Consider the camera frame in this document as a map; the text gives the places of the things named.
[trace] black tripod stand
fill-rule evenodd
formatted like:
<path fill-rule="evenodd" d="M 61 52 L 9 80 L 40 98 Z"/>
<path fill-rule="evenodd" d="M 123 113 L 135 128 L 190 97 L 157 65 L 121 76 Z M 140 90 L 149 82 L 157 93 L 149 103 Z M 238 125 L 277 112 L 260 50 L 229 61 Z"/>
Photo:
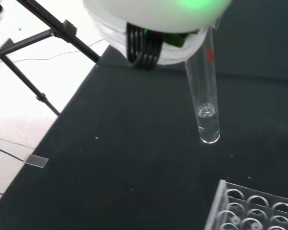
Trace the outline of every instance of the black tripod stand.
<path fill-rule="evenodd" d="M 41 93 L 6 55 L 36 42 L 42 41 L 48 37 L 55 36 L 65 40 L 68 43 L 71 43 L 95 63 L 98 62 L 100 57 L 90 47 L 76 37 L 77 28 L 69 21 L 65 20 L 63 23 L 61 23 L 35 0 L 17 1 L 31 13 L 37 16 L 41 21 L 47 24 L 51 29 L 26 38 L 17 43 L 13 43 L 11 39 L 8 39 L 8 41 L 0 48 L 0 59 L 31 89 L 31 91 L 35 93 L 36 98 L 39 101 L 44 102 L 57 116 L 59 116 L 60 113 L 48 101 L 46 95 Z"/>

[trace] red mark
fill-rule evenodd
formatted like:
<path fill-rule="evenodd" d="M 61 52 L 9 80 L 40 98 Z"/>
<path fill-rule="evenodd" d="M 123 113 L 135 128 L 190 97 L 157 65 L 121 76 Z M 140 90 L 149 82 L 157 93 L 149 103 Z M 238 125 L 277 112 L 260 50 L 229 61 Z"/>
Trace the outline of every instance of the red mark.
<path fill-rule="evenodd" d="M 207 50 L 207 58 L 209 61 L 215 62 L 215 54 L 210 49 Z"/>

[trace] black table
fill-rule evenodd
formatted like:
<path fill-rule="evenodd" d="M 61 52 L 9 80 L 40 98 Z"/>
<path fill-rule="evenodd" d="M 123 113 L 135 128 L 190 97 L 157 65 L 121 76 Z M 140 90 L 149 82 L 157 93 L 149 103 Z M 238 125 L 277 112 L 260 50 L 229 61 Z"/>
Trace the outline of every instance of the black table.
<path fill-rule="evenodd" d="M 183 65 L 131 70 L 109 48 L 35 150 L 46 167 L 25 165 L 0 200 L 0 230 L 200 230 L 220 179 L 288 198 L 288 59 L 265 52 L 253 65 L 260 57 L 237 32 L 215 34 L 216 144 L 199 140 Z"/>

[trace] clear liquid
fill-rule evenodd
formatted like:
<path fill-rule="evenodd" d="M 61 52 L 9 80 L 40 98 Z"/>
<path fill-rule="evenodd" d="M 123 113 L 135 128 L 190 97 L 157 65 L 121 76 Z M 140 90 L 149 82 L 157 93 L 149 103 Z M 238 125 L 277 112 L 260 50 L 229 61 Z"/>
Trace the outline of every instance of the clear liquid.
<path fill-rule="evenodd" d="M 207 144 L 213 144 L 220 138 L 220 122 L 218 111 L 210 103 L 202 104 L 196 113 L 200 138 Z"/>

